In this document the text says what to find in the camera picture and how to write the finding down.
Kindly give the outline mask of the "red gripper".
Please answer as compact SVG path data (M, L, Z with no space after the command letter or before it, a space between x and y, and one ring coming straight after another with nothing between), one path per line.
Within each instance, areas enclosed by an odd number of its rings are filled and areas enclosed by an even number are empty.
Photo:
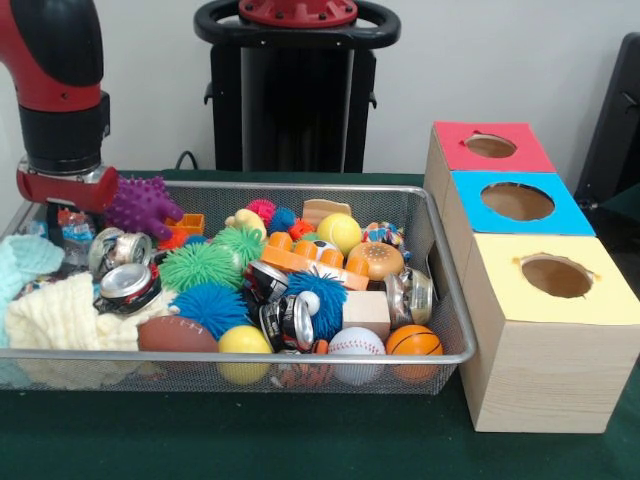
M46 204L46 224L49 240L64 245L58 221L59 205L73 206L80 211L103 213L118 190L119 174L114 167L99 165L85 174L54 176L37 172L26 157L18 163L17 188L22 197L32 203Z

